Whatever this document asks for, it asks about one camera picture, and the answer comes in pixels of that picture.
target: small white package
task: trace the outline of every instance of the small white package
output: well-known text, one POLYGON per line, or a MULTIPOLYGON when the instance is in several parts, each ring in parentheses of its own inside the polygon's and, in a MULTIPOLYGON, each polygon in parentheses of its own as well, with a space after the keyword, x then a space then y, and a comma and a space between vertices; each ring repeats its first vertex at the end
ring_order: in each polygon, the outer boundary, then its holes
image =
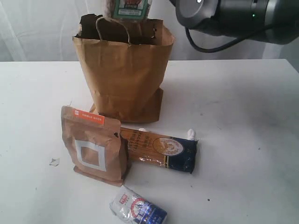
POLYGON ((167 212, 122 186, 110 203, 112 212, 128 224, 164 224, 167 212))

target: white wall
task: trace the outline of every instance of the white wall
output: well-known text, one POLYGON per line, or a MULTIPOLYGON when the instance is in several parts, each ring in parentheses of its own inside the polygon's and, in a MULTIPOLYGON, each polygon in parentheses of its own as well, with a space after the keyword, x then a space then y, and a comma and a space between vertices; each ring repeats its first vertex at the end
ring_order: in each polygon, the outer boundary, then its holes
MULTIPOLYGON (((0 0, 0 61, 72 61, 77 60, 71 37, 80 17, 102 13, 104 0, 0 0)), ((244 41, 214 54, 195 51, 184 28, 177 22, 168 0, 153 0, 150 18, 163 19, 177 41, 171 58, 175 60, 299 58, 293 51, 298 41, 284 48, 256 41, 244 41)), ((192 32, 195 42, 212 48, 231 40, 192 32)))

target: paper bag handle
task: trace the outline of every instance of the paper bag handle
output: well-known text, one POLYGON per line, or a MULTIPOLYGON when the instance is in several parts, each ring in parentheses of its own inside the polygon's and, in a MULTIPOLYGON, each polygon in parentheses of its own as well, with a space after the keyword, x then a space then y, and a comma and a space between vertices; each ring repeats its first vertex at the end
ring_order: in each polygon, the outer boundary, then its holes
POLYGON ((124 24, 122 24, 121 22, 119 22, 119 21, 117 21, 117 20, 115 20, 115 19, 112 19, 112 18, 106 18, 106 17, 104 17, 104 16, 98 18, 97 21, 95 22, 95 26, 96 26, 97 31, 98 31, 98 33, 99 33, 100 40, 103 40, 102 34, 101 34, 100 29, 99 29, 99 26, 98 26, 98 23, 99 23, 100 20, 107 20, 107 21, 109 21, 109 22, 113 21, 113 22, 116 22, 116 23, 122 25, 122 26, 125 28, 125 30, 126 30, 126 32, 127 32, 127 34, 128 34, 128 44, 131 45, 131 37, 130 37, 129 30, 127 29, 127 27, 126 27, 124 24))

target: brown paper bag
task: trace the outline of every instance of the brown paper bag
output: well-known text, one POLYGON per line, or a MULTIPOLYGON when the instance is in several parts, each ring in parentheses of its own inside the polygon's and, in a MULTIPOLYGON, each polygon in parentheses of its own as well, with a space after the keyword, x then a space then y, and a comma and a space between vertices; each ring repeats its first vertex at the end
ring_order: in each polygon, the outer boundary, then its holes
POLYGON ((159 86, 174 37, 161 20, 118 24, 102 19, 96 26, 98 18, 82 16, 82 30, 73 37, 96 111, 124 122, 158 121, 159 86))
POLYGON ((74 170, 121 186, 128 165, 128 143, 120 136, 120 121, 67 106, 61 110, 61 121, 74 170))

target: brown coffee bag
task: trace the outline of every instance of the brown coffee bag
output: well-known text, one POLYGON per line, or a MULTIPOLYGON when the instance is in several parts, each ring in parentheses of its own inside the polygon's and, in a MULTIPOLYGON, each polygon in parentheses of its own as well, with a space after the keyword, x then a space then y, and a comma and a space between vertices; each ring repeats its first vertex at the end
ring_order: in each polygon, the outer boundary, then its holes
POLYGON ((80 174, 121 186, 128 166, 128 146, 120 136, 121 123, 64 106, 62 138, 80 174))

